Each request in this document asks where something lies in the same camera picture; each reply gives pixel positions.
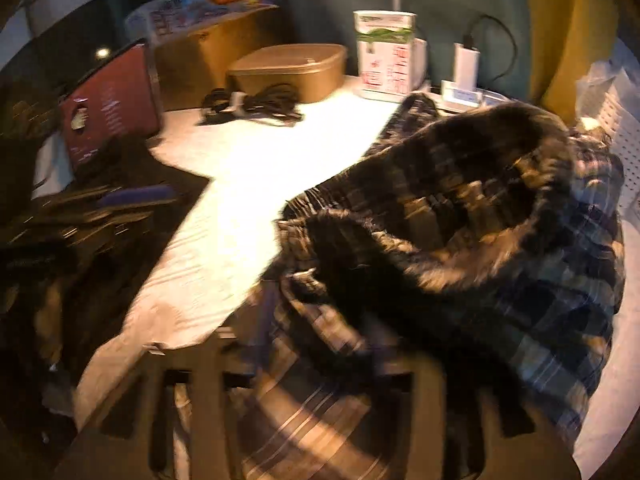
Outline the white power adapter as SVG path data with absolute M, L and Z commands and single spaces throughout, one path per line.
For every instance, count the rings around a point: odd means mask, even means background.
M 458 42 L 454 45 L 454 84 L 464 91 L 475 91 L 477 72 L 480 65 L 480 51 L 465 47 Z

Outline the green white milk carton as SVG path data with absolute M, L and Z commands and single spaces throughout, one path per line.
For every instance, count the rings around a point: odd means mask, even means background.
M 369 96 L 402 100 L 413 89 L 416 16 L 399 11 L 354 12 L 358 75 Z

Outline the cardboard box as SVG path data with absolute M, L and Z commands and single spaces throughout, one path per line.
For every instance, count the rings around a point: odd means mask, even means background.
M 163 109 L 198 108 L 209 91 L 226 85 L 235 61 L 292 38 L 288 19 L 275 6 L 235 14 L 163 42 L 154 48 Z

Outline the yellow curtain left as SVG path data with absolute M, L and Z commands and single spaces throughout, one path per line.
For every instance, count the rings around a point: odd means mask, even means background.
M 576 82 L 613 50 L 614 0 L 528 0 L 529 96 L 564 122 L 575 119 Z

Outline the white desk lamp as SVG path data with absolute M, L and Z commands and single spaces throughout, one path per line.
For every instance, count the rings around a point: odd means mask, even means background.
M 394 12 L 401 11 L 401 0 L 392 0 L 392 10 Z M 427 42 L 423 38 L 413 40 L 414 62 L 412 69 L 412 85 L 413 89 L 421 88 L 426 81 L 427 74 Z

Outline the teal curtain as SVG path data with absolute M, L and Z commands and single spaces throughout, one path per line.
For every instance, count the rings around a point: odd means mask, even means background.
M 300 42 L 344 44 L 347 71 L 358 72 L 354 12 L 390 11 L 392 0 L 273 0 Z M 401 0 L 416 14 L 416 34 L 427 42 L 432 84 L 454 72 L 454 45 L 471 34 L 480 50 L 477 83 L 525 100 L 529 95 L 530 32 L 527 0 Z

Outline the white perforated plastic basket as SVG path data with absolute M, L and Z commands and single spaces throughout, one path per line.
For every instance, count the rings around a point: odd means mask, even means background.
M 610 61 L 593 63 L 576 84 L 576 116 L 597 122 L 622 162 L 625 181 L 618 210 L 639 223 L 639 77 Z

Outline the tablet with red screen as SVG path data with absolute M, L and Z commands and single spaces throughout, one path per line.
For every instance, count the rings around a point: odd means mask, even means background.
M 163 127 L 157 72 L 148 43 L 119 50 L 64 96 L 58 106 L 70 166 L 84 166 L 114 136 L 155 136 Z

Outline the white power strip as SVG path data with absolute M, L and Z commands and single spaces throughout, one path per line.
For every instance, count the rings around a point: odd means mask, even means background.
M 484 89 L 465 90 L 449 80 L 443 80 L 438 91 L 432 88 L 430 97 L 439 110 L 448 114 L 465 113 L 509 101 L 501 93 Z

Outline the beige lidded food container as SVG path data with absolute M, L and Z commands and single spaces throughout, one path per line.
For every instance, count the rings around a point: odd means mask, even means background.
M 292 84 L 300 102 L 320 102 L 341 88 L 347 49 L 340 44 L 278 44 L 239 58 L 227 70 L 233 89 L 256 94 L 273 84 Z

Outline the black folded garment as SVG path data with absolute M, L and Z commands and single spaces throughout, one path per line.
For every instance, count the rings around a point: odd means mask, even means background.
M 52 366 L 78 384 L 209 182 L 122 136 L 2 226 L 2 411 L 41 410 Z

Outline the plaid pajama pants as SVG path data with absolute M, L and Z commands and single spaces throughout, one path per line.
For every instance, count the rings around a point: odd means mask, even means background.
M 256 377 L 229 399 L 249 479 L 401 479 L 390 362 L 424 354 L 544 414 L 572 455 L 623 301 L 624 167 L 533 105 L 410 96 L 291 198 L 228 318 Z

